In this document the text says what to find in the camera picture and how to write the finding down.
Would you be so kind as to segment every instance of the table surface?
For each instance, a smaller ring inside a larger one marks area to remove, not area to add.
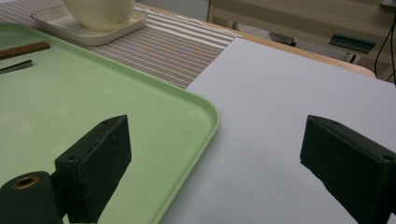
[[[150,9],[155,10],[155,11],[161,11],[161,12],[163,12],[165,14],[176,15],[176,13],[173,13],[173,12],[170,12],[170,11],[166,11],[166,10],[163,10],[163,9],[159,9],[159,8],[156,8],[156,7],[145,6],[145,5],[141,5],[141,4],[137,4],[137,3],[136,3],[136,5],[137,6],[141,6],[141,7],[145,7],[145,8],[150,8]],[[345,68],[347,70],[354,71],[354,72],[366,75],[368,77],[375,77],[375,74],[371,70],[369,70],[369,69],[367,69],[365,67],[353,64],[353,63],[346,63],[346,62],[339,61],[339,60],[336,60],[336,59],[333,59],[333,58],[330,58],[330,57],[327,57],[327,56],[323,56],[323,55],[320,55],[320,54],[316,54],[314,52],[310,52],[310,51],[307,51],[307,50],[304,50],[304,49],[297,49],[297,48],[294,48],[294,47],[291,47],[291,46],[287,46],[287,45],[280,44],[280,43],[277,43],[277,42],[274,42],[274,41],[271,41],[271,40],[268,40],[268,39],[261,38],[259,36],[250,35],[250,34],[247,34],[247,33],[244,33],[244,32],[231,30],[231,29],[216,25],[214,23],[204,22],[204,24],[206,24],[208,26],[211,26],[211,27],[218,28],[218,29],[229,30],[229,31],[231,31],[231,32],[233,32],[233,33],[235,33],[235,34],[237,34],[239,36],[242,36],[246,40],[249,40],[249,41],[252,41],[252,42],[255,42],[255,43],[259,43],[259,44],[262,44],[262,45],[265,45],[265,46],[268,46],[268,47],[271,47],[271,48],[274,48],[274,49],[280,49],[280,50],[283,50],[283,51],[286,51],[286,52],[290,52],[290,53],[293,53],[293,54],[296,54],[296,55],[300,55],[300,56],[303,56],[305,58],[309,58],[309,59],[312,59],[312,60],[315,60],[315,61],[318,61],[318,62],[327,63],[327,64],[331,64],[331,65],[334,65],[334,66],[342,67],[342,68]]]
[[[236,38],[188,87],[222,123],[163,223],[355,223],[300,164],[305,119],[337,120],[394,149],[394,86],[251,37],[262,44]]]

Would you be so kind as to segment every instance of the black chopstick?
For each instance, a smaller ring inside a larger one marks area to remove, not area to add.
[[[22,68],[25,68],[25,67],[29,67],[31,65],[32,65],[32,60],[28,60],[28,61],[24,61],[22,63],[17,63],[17,64],[14,64],[14,65],[11,65],[9,67],[1,68],[0,69],[0,75],[4,74],[4,73],[7,73],[7,72],[12,72],[12,71],[15,71],[15,70],[19,70],[19,69],[22,69]]]

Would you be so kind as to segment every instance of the tray rim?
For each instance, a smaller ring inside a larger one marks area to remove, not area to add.
[[[197,162],[201,159],[202,155],[205,153],[205,150],[207,149],[208,144],[212,141],[213,137],[215,136],[217,130],[219,129],[220,126],[220,120],[221,120],[221,115],[219,110],[216,108],[216,106],[210,102],[208,99],[206,99],[205,97],[195,93],[195,92],[191,92],[191,91],[187,91],[184,89],[181,89],[180,87],[177,87],[175,85],[172,85],[168,82],[165,82],[163,80],[160,80],[156,77],[153,77],[149,74],[146,74],[142,71],[139,71],[135,68],[132,68],[130,66],[127,66],[125,64],[119,63],[117,61],[108,59],[102,55],[96,54],[94,52],[91,52],[87,49],[81,48],[77,45],[68,43],[60,38],[57,38],[55,36],[52,35],[47,35],[44,34],[42,32],[39,32],[33,28],[27,27],[25,25],[22,24],[18,24],[18,23],[12,23],[12,22],[0,22],[0,28],[1,27],[17,27],[18,29],[22,29],[22,30],[27,30],[28,32],[32,32],[33,34],[35,34],[35,36],[38,37],[43,37],[45,38],[47,41],[49,41],[49,43],[51,43],[52,41],[57,42],[58,47],[61,48],[78,48],[78,50],[80,50],[81,52],[83,52],[84,54],[87,55],[87,57],[90,57],[91,60],[105,60],[108,63],[113,63],[117,66],[117,69],[127,69],[127,70],[134,70],[136,71],[139,75],[134,76],[134,78],[139,79],[142,82],[148,83],[150,82],[150,84],[153,84],[153,86],[155,88],[160,88],[162,89],[162,86],[167,88],[167,91],[171,94],[174,95],[179,95],[180,93],[184,94],[183,98],[186,100],[190,100],[191,98],[194,98],[197,100],[197,104],[199,104],[199,106],[201,106],[202,108],[204,108],[205,110],[212,110],[209,113],[213,113],[216,117],[212,117],[212,119],[214,119],[213,121],[213,128],[211,129],[211,132],[208,133],[207,138],[205,139],[205,141],[203,141],[202,146],[200,147],[199,150],[197,150],[196,155],[193,157],[193,159],[191,160],[191,163],[189,164],[189,166],[183,170],[183,175],[182,177],[178,180],[178,182],[176,183],[176,186],[173,188],[172,192],[170,192],[166,202],[163,204],[163,206],[161,207],[161,209],[159,210],[159,213],[157,214],[157,216],[153,219],[152,223],[160,223],[160,221],[163,218],[163,215],[166,213],[167,209],[169,208],[170,204],[172,203],[172,201],[175,199],[175,197],[177,196],[178,192],[180,191],[180,189],[183,187],[184,183],[186,182],[187,178],[189,177],[191,171],[193,170],[193,168],[195,167],[195,165],[197,164]]]
[[[43,21],[40,20],[37,16],[52,10],[65,10],[68,12],[68,9],[66,6],[59,6],[59,7],[51,7],[51,8],[46,8],[46,9],[42,9],[42,10],[38,10],[33,12],[30,16],[31,18],[38,24],[39,27],[41,27],[42,29],[49,31],[51,33],[54,33],[56,35],[60,35],[63,36],[65,38],[74,40],[80,44],[84,44],[87,46],[101,46],[104,44],[107,44],[115,39],[118,39],[124,35],[128,35],[129,33],[132,33],[138,29],[141,29],[145,26],[146,23],[146,19],[148,17],[147,13],[136,10],[134,8],[133,10],[133,14],[138,13],[142,16],[142,19],[131,22],[123,27],[121,27],[120,29],[108,32],[108,33],[101,33],[101,32],[95,32],[95,31],[91,31],[90,32],[94,32],[97,33],[97,35],[79,35],[76,34],[73,31],[70,31],[68,29],[65,29],[64,27],[61,26],[56,26],[52,23],[49,23],[47,21]]]

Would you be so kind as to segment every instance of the green tray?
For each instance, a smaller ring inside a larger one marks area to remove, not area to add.
[[[98,122],[129,118],[132,163],[100,223],[158,223],[219,127],[207,100],[55,37],[0,24],[0,49],[51,48],[0,61],[0,185],[54,160]]]

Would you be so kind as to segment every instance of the black cable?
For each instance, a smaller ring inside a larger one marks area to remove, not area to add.
[[[396,85],[396,78],[395,78],[395,61],[393,60],[393,33],[395,30],[395,23],[396,23],[396,12],[395,12],[395,19],[393,20],[393,28],[390,34],[390,58],[392,59],[392,74],[393,74],[393,83]]]
[[[382,48],[384,48],[385,44],[387,43],[389,36],[393,33],[393,30],[394,30],[394,28],[395,28],[395,23],[396,23],[396,12],[395,12],[395,16],[394,16],[394,18],[393,18],[393,24],[392,24],[392,26],[390,27],[390,30],[389,30],[389,32],[388,32],[388,34],[387,34],[387,37],[385,38],[384,43],[382,43],[382,46],[381,46],[381,48],[379,49],[379,52],[378,52],[378,54],[376,55],[376,58],[375,58],[375,63],[374,63],[374,74],[375,74],[375,77],[378,77],[378,75],[377,75],[377,73],[376,73],[376,65],[377,65],[377,63],[378,63],[379,55],[381,54]]]

